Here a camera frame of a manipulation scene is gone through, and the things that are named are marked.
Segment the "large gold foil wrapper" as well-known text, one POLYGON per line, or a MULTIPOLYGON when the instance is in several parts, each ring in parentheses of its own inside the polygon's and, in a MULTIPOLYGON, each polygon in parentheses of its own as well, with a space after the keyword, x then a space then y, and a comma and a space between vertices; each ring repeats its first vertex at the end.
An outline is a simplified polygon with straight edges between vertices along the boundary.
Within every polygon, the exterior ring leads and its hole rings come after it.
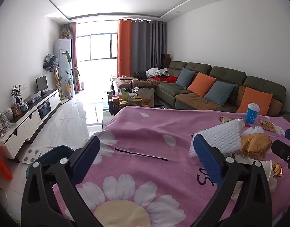
POLYGON ((242 148, 235 154, 243 158, 249 157, 255 160, 265 160, 267 152, 271 148, 272 140, 268 134, 250 134, 241 136, 242 148))

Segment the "white foam fruit net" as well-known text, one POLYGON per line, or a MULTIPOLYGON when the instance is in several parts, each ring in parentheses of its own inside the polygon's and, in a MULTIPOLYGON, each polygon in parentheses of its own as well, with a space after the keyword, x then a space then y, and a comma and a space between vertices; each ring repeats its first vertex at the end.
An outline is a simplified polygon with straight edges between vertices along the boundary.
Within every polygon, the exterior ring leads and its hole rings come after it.
POLYGON ((189 156, 197 156, 193 147, 196 135, 201 135, 211 147, 219 149, 223 154, 240 150, 242 148, 240 131, 244 127, 245 122, 242 119, 234 119, 195 133, 191 141, 189 156))

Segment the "teal trash bin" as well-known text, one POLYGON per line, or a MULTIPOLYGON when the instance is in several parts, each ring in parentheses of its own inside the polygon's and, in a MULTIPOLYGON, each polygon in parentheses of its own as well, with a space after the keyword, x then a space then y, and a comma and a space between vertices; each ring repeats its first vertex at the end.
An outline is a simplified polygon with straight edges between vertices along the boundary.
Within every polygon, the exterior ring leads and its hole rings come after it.
POLYGON ((28 166, 25 174, 26 179, 28 180, 30 170, 35 162, 40 163, 44 171, 46 171, 51 165, 58 163, 62 158, 68 158, 71 166, 73 166, 76 162, 76 152, 66 145, 60 145, 52 148, 28 166))

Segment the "flat gold snack packet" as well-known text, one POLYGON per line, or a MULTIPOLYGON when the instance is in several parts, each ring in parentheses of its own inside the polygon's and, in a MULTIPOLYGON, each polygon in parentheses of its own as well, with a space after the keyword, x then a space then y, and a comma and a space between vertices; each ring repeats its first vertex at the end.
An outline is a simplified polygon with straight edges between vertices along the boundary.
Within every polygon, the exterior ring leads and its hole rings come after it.
POLYGON ((259 120, 260 125, 264 130, 270 131, 270 132, 276 132, 275 125, 272 122, 265 121, 265 120, 259 120))

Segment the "white bathroom scale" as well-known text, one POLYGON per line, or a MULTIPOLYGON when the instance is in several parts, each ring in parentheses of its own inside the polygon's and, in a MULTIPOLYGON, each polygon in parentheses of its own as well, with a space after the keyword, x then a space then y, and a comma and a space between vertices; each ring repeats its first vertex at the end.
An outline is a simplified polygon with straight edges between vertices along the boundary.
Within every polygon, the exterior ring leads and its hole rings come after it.
POLYGON ((42 153, 42 149, 37 147, 32 147, 26 151, 23 155, 22 163, 30 165, 34 161, 36 161, 42 153))

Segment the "blue paper coffee cup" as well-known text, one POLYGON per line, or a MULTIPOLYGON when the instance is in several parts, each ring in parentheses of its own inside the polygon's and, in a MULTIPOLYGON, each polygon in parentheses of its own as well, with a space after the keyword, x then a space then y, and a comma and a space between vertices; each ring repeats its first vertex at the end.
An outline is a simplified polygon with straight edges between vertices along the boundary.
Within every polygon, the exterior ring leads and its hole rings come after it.
POLYGON ((260 107, 258 104, 256 103, 249 103, 248 107, 247 107, 247 112, 246 112, 246 116, 245 116, 245 121, 248 124, 254 124, 256 117, 258 115, 260 111, 260 107))

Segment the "orange cushion near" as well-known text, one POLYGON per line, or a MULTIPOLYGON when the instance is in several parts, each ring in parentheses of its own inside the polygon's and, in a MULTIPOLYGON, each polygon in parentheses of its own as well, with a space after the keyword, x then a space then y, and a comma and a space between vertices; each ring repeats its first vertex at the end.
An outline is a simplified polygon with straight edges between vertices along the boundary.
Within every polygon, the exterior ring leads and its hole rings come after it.
POLYGON ((258 114, 266 115, 268 113, 272 97, 273 94, 271 93, 265 93, 246 87, 242 96, 242 102, 237 109, 237 113, 246 113, 248 105, 250 103, 255 103, 260 107, 258 114))

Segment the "orange cushion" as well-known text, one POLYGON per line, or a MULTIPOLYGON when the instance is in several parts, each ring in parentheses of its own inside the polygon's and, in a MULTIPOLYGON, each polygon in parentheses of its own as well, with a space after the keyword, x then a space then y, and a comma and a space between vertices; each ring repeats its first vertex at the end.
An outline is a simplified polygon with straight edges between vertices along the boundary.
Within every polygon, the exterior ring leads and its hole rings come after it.
POLYGON ((216 78, 199 72, 187 90, 197 94, 200 97, 204 97, 215 82, 216 78))
POLYGON ((255 103, 260 107, 258 114, 266 115, 268 113, 272 97, 273 94, 271 93, 265 93, 246 87, 242 96, 242 102, 237 109, 237 113, 246 113, 248 105, 250 103, 255 103))

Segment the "orange plastic bag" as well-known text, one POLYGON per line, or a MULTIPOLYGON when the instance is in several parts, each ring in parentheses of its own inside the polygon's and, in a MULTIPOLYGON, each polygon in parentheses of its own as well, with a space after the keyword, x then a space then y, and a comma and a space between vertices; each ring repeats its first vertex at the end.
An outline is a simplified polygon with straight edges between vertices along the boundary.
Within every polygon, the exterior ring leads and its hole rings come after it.
POLYGON ((4 177, 6 180, 12 180, 12 173, 9 170, 8 166, 4 162, 2 156, 0 155, 0 174, 4 177))

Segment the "beige snack packet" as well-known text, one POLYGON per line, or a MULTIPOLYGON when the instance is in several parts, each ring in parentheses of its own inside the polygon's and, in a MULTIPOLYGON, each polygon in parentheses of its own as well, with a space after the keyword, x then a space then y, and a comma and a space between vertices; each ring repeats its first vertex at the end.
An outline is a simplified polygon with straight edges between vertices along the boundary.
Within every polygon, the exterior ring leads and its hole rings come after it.
POLYGON ((228 116, 220 116, 219 119, 220 119, 220 121, 221 121, 222 124, 234 120, 233 117, 228 117, 228 116))

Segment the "white black tv cabinet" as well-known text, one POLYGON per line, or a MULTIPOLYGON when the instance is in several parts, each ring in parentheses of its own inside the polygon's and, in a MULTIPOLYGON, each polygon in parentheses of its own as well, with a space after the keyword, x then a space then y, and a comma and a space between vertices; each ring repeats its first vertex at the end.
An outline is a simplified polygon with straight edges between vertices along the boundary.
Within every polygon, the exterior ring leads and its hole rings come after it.
POLYGON ((31 104, 26 112, 10 121, 10 129, 3 137, 0 137, 0 154, 15 160, 23 144, 34 141, 40 130, 60 106, 61 100, 58 90, 46 91, 46 94, 31 104), (43 104, 49 104, 51 109, 46 116, 41 117, 38 108, 43 104))

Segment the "blue cushion near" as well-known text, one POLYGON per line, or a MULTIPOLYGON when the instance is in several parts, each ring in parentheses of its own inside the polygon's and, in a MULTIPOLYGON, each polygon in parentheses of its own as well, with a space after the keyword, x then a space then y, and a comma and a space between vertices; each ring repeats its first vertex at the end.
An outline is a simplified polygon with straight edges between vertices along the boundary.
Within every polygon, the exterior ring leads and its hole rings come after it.
POLYGON ((223 106, 233 89, 234 86, 232 84, 216 81, 204 98, 219 106, 223 106))

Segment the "blue cushion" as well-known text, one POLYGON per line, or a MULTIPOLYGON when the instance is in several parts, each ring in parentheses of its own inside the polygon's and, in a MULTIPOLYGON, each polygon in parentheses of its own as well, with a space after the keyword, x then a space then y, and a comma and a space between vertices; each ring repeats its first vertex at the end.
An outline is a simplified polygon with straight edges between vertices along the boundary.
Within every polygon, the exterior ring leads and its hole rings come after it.
POLYGON ((232 84, 216 81, 204 98, 219 106, 223 106, 233 89, 234 86, 232 84))
POLYGON ((178 79, 176 80, 176 85, 183 87, 186 89, 194 77, 195 71, 188 70, 186 68, 182 68, 178 79))

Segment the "pink floral tablecloth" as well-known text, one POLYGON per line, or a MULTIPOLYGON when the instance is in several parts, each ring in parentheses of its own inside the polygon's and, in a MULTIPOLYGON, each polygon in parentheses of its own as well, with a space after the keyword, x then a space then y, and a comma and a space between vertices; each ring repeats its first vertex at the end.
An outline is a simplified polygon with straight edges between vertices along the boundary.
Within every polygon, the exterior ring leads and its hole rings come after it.
POLYGON ((97 134, 100 153, 78 193, 104 226, 190 226, 217 188, 189 156, 192 136, 223 115, 124 108, 97 134))

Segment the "orange cushion far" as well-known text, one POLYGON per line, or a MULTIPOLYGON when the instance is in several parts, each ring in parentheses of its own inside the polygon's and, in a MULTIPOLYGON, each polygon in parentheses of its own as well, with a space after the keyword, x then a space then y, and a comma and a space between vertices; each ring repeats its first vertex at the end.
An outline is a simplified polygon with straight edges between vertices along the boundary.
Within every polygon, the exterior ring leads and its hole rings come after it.
POLYGON ((204 97, 215 82, 216 78, 199 72, 187 90, 197 94, 200 97, 204 97))

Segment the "small black monitor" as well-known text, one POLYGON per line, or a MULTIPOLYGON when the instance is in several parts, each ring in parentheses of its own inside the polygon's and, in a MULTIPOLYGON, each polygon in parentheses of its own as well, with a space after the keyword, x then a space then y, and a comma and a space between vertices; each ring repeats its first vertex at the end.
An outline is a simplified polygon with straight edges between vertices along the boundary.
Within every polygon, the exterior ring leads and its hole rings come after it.
POLYGON ((36 85, 38 91, 40 91, 42 95, 46 94, 45 90, 48 88, 46 76, 37 78, 36 85))

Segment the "green sectional sofa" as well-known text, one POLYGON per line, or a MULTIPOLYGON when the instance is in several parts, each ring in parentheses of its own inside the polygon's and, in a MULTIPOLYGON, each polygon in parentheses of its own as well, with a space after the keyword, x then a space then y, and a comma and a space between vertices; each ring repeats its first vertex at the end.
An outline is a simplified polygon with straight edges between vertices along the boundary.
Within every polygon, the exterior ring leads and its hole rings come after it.
POLYGON ((260 114, 290 122, 290 113, 283 110, 287 89, 280 84, 234 69, 185 61, 171 61, 168 73, 174 80, 160 82, 155 90, 168 108, 242 113, 248 103, 256 103, 260 114))

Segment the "glass coffee table with jars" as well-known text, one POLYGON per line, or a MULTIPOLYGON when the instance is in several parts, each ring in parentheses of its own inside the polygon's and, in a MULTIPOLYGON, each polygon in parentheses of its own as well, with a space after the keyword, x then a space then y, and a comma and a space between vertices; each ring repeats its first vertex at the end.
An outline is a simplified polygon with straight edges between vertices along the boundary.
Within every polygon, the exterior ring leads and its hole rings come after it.
POLYGON ((102 124, 106 126, 122 108, 127 106, 139 106, 153 108, 158 102, 154 88, 119 89, 118 93, 108 94, 102 112, 102 124))

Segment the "tall green potted plant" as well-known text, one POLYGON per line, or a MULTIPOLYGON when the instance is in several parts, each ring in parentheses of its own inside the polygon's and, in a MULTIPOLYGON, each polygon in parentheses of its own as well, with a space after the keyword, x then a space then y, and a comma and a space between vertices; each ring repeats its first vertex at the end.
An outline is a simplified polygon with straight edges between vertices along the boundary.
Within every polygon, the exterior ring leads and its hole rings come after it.
MULTIPOLYGON (((69 64, 72 64, 72 59, 71 59, 71 56, 67 53, 67 58, 68 58, 68 61, 69 61, 69 64)), ((69 74, 69 82, 72 82, 72 84, 68 84, 66 86, 66 90, 68 91, 68 98, 69 99, 72 99, 72 96, 73 96, 73 85, 75 83, 75 80, 78 80, 78 77, 80 76, 80 73, 79 73, 79 70, 77 67, 72 67, 71 70, 70 70, 70 74, 69 74)), ((62 95, 62 89, 61 89, 61 86, 60 86, 60 82, 62 80, 62 77, 59 77, 58 76, 58 86, 60 87, 60 92, 61 92, 61 98, 64 98, 63 95, 62 95)))

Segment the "blue cushion far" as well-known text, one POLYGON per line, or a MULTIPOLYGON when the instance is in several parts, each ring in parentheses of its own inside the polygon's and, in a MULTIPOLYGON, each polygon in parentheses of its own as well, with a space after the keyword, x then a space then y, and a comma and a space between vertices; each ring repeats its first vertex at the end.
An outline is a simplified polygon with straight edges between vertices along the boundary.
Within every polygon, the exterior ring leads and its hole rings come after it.
POLYGON ((182 68, 178 79, 176 80, 176 85, 183 87, 186 89, 194 77, 195 71, 188 70, 186 68, 182 68))

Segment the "brown ottoman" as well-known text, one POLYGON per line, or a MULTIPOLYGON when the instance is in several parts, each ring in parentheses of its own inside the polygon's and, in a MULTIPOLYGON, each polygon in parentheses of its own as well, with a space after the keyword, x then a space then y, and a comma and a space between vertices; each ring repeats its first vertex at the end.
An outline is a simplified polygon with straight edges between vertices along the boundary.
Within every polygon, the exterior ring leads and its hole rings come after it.
POLYGON ((161 82, 153 78, 136 79, 134 77, 119 77, 115 79, 118 88, 156 88, 161 82))

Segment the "white floor air conditioner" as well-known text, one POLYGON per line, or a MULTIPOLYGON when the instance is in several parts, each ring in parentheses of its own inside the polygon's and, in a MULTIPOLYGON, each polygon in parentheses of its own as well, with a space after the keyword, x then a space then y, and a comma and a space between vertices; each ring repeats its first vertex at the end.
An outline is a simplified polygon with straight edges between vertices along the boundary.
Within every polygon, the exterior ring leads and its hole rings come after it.
POLYGON ((58 74, 59 77, 62 77, 60 82, 60 86, 62 89, 63 97, 68 96, 68 91, 66 90, 66 86, 68 84, 72 84, 69 82, 69 74, 72 68, 72 65, 69 64, 67 53, 71 55, 72 52, 72 40, 71 39, 58 39, 54 42, 54 55, 58 59, 59 69, 58 74))

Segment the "orange curtain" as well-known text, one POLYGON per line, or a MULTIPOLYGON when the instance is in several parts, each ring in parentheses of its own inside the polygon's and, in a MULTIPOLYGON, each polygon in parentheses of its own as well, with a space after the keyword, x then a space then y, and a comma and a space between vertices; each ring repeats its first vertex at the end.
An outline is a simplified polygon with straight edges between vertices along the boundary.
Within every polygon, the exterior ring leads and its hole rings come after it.
POLYGON ((120 19, 117 32, 117 77, 131 75, 132 21, 120 19))

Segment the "grey curtain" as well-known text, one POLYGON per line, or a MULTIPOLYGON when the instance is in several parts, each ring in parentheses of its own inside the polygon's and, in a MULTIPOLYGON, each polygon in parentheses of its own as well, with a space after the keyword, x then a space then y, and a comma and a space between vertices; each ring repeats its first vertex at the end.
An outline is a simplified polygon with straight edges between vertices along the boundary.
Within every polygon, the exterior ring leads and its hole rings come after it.
POLYGON ((159 21, 132 21, 131 73, 161 68, 167 52, 167 24, 159 21))

